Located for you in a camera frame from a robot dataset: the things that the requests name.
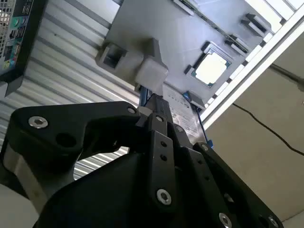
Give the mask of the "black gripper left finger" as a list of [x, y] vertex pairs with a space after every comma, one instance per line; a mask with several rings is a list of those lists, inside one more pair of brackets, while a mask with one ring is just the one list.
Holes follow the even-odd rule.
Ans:
[[122, 156], [173, 154], [168, 124], [123, 101], [21, 108], [9, 121], [4, 166], [41, 213], [59, 190]]

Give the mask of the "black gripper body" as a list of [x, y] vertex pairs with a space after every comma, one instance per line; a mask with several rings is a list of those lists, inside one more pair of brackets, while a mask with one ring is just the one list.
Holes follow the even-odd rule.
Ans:
[[174, 154], [133, 153], [59, 190], [38, 228], [190, 228]]

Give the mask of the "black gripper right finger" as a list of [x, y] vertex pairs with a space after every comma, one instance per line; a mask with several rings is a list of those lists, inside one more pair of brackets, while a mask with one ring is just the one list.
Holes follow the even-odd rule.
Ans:
[[181, 182], [184, 215], [191, 228], [282, 228], [274, 212], [204, 142], [191, 144], [168, 124]]

